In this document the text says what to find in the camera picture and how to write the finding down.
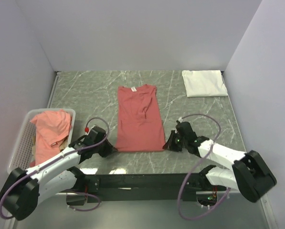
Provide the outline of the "dark red t-shirt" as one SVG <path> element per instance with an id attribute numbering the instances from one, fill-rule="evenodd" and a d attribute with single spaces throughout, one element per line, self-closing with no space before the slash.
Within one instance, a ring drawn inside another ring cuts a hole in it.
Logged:
<path id="1" fill-rule="evenodd" d="M 157 87 L 118 87 L 116 148 L 119 152 L 158 152 L 165 135 L 156 97 Z"/>

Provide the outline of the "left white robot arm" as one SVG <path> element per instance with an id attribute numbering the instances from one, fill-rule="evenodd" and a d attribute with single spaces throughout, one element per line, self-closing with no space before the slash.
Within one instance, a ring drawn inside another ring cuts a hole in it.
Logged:
<path id="1" fill-rule="evenodd" d="M 86 174 L 77 165 L 94 154 L 107 157 L 115 151 L 109 143 L 109 131 L 94 126 L 87 135 L 72 142 L 62 152 L 28 169 L 16 168 L 0 191 L 0 217 L 23 220 L 46 199 L 70 190 L 83 194 Z"/>

